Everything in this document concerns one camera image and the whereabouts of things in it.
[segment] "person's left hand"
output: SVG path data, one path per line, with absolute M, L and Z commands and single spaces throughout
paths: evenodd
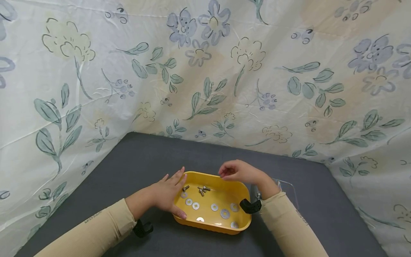
M 185 220 L 187 218 L 185 212 L 174 204 L 175 196 L 180 193 L 187 179 L 187 174 L 183 176 L 184 170 L 185 168 L 182 167 L 171 178 L 167 174 L 162 180 L 152 184 L 147 189 L 151 192 L 154 206 L 160 210 L 171 212 Z

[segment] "beige arm sleeve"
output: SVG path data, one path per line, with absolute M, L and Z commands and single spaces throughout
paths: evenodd
M 284 192 L 261 202 L 261 217 L 285 256 L 328 256 L 317 236 Z
M 122 199 L 59 237 L 35 257 L 100 257 L 122 241 L 135 225 Z

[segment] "white fabric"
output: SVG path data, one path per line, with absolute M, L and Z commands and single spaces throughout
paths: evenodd
M 324 163 L 384 250 L 411 255 L 410 11 L 0 0 L 0 256 L 130 131 Z

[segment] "yellow tray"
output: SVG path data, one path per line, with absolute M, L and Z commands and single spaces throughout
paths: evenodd
M 195 171 L 187 171 L 187 180 L 184 186 L 190 186 L 185 194 L 181 191 L 175 199 L 174 204 L 181 208 L 186 214 L 187 219 L 183 220 L 177 216 L 174 219 L 182 224 L 200 229 L 235 235 L 248 228 L 251 223 L 251 215 L 246 214 L 240 208 L 240 201 L 250 200 L 248 188 L 241 182 L 224 181 L 219 176 L 204 174 Z M 204 193 L 202 197 L 197 187 L 206 186 L 211 189 Z M 186 200 L 191 199 L 192 204 L 187 205 Z M 212 210 L 212 205 L 216 204 L 218 210 Z M 229 218 L 224 219 L 221 211 L 226 209 Z

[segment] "gray table surface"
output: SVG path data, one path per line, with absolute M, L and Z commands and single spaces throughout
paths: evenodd
M 187 171 L 216 174 L 223 162 L 233 159 L 293 184 L 299 211 L 329 256 L 387 256 L 322 164 L 139 133 L 126 135 L 16 256 L 35 255 L 94 213 L 183 165 Z M 131 234 L 104 256 L 283 256 L 259 214 L 235 236 L 180 225 L 154 208 L 141 219 L 152 222 L 154 232 L 144 239 Z

